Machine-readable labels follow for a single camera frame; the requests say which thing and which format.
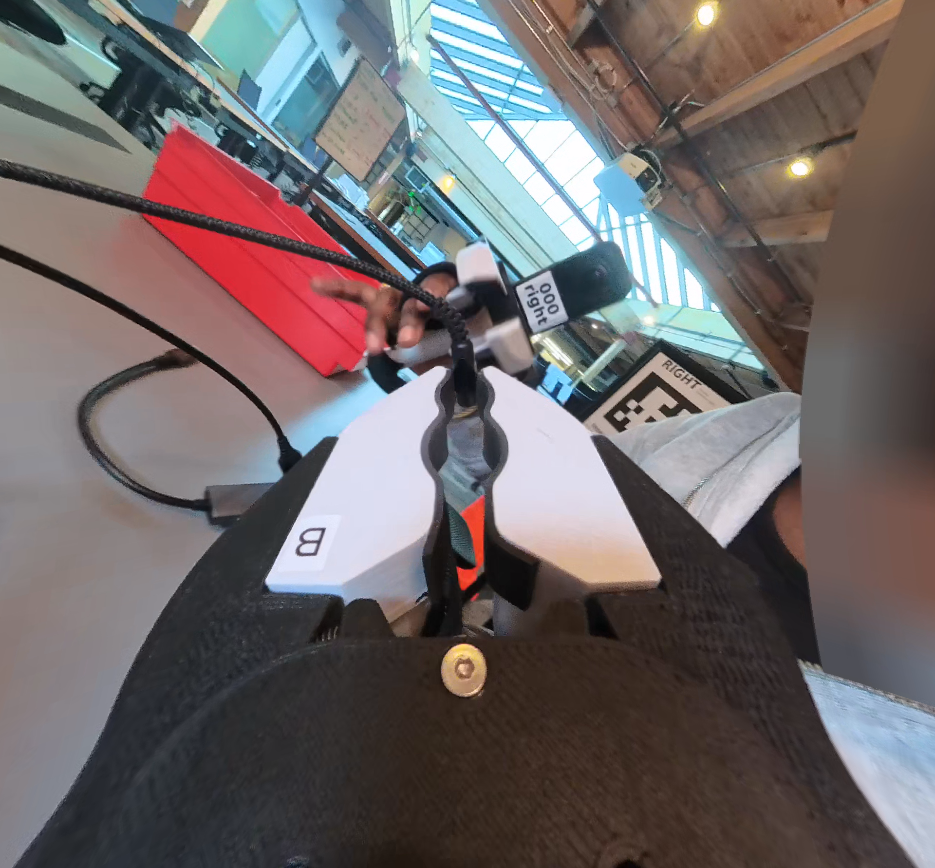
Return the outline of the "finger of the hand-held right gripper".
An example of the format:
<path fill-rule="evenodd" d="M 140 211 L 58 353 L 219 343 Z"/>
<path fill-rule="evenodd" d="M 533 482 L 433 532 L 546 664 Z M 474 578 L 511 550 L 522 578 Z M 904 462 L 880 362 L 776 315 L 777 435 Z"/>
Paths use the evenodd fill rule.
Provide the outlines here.
<path fill-rule="evenodd" d="M 534 364 L 535 355 L 529 336 L 519 318 L 492 324 L 484 334 L 485 364 L 504 373 L 524 373 Z"/>
<path fill-rule="evenodd" d="M 455 256 L 454 266 L 461 288 L 495 287 L 503 293 L 508 290 L 501 262 L 488 243 L 474 242 L 462 248 Z"/>

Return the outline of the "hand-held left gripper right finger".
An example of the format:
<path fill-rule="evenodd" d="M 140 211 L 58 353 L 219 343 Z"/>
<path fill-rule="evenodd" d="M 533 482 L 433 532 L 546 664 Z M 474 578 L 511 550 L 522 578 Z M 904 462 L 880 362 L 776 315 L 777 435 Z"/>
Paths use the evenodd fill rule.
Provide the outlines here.
<path fill-rule="evenodd" d="M 495 368 L 478 376 L 484 426 L 485 574 L 514 609 L 656 589 L 658 569 L 576 418 Z"/>

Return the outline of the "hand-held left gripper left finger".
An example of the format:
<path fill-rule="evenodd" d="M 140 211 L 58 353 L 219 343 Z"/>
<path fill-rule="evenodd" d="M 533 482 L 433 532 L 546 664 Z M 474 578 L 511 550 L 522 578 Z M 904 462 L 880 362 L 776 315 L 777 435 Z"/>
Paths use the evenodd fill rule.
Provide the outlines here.
<path fill-rule="evenodd" d="M 440 501 L 423 445 L 441 413 L 437 367 L 337 437 L 266 578 L 277 594 L 421 598 Z"/>

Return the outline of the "grey usb hub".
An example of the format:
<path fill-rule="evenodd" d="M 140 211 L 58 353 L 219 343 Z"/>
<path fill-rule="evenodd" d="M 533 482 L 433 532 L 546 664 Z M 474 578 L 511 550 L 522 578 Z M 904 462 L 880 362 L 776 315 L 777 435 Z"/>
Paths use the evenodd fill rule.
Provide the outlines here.
<path fill-rule="evenodd" d="M 127 472 L 101 444 L 95 429 L 94 417 L 97 408 L 117 391 L 152 375 L 188 369 L 198 364 L 190 354 L 175 348 L 112 374 L 94 385 L 80 400 L 76 407 L 76 428 L 85 450 L 93 461 L 124 489 L 150 503 L 175 510 L 201 513 L 211 526 L 227 528 L 237 523 L 272 484 L 209 486 L 198 499 L 173 496 L 148 488 Z"/>

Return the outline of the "red plastic bin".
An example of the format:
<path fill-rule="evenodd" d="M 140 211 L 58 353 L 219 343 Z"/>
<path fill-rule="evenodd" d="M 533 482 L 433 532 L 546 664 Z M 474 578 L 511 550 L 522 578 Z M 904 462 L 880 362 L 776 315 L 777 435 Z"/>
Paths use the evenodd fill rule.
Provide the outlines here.
<path fill-rule="evenodd" d="M 278 187 L 180 124 L 168 132 L 144 196 L 344 254 Z M 146 221 L 321 375 L 362 369 L 364 308 L 321 296 L 310 283 L 363 283 L 363 275 L 160 218 Z"/>

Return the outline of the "person's right hand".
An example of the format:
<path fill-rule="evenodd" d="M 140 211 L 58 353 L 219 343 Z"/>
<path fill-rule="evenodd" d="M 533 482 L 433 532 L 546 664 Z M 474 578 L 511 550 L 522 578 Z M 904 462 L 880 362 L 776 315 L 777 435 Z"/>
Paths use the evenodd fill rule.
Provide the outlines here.
<path fill-rule="evenodd" d="M 318 277 L 310 282 L 322 297 L 357 305 L 366 311 L 367 354 L 377 357 L 389 348 L 417 345 L 425 335 L 432 309 L 424 301 L 408 297 L 388 284 L 372 285 L 357 280 Z"/>

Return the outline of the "white ceiling-mounted device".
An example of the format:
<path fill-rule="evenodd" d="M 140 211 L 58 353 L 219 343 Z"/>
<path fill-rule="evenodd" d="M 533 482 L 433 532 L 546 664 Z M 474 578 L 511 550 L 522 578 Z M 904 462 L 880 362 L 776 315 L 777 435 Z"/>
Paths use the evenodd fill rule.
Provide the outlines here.
<path fill-rule="evenodd" d="M 662 201 L 666 179 L 658 156 L 634 146 L 595 176 L 601 196 L 623 218 L 648 214 Z"/>

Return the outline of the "black white marker sign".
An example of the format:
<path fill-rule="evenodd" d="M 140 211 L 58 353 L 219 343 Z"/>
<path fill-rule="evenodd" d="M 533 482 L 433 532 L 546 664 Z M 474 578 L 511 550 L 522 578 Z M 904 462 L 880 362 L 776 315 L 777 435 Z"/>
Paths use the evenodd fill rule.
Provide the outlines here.
<path fill-rule="evenodd" d="M 637 427 L 745 400 L 683 350 L 659 340 L 577 417 L 590 431 L 613 439 Z"/>

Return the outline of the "whiteboard with writing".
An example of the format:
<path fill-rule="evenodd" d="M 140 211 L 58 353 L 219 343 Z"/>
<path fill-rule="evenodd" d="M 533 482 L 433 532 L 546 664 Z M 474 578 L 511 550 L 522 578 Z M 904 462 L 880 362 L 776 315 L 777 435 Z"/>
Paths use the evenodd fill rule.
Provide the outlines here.
<path fill-rule="evenodd" d="M 404 103 L 361 56 L 312 139 L 362 184 L 405 118 Z"/>

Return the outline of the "person's black shirt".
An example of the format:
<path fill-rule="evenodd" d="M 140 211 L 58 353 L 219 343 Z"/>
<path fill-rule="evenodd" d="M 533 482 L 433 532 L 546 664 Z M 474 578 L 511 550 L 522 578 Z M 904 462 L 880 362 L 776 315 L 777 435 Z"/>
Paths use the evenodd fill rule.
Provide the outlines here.
<path fill-rule="evenodd" d="M 728 550 L 754 575 L 797 658 L 820 665 L 805 566 L 800 468 L 770 493 Z"/>

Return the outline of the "long wooden office desk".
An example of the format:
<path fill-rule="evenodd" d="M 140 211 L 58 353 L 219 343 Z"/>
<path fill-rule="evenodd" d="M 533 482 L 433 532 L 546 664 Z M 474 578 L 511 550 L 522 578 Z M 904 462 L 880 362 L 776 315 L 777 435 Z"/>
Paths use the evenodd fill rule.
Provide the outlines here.
<path fill-rule="evenodd" d="M 312 136 L 337 92 L 298 0 L 226 0 L 200 39 L 179 0 L 35 0 L 64 31 L 54 46 L 79 89 L 157 151 L 173 118 L 274 181 L 296 184 L 326 155 Z"/>

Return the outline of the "black office chair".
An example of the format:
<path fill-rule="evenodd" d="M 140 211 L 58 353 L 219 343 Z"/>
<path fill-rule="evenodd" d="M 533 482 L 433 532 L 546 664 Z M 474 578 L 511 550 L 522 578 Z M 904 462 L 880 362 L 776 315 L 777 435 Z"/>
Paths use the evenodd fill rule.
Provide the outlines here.
<path fill-rule="evenodd" d="M 1 0 L 1 20 L 45 43 L 54 46 L 67 44 L 61 26 L 35 0 Z"/>

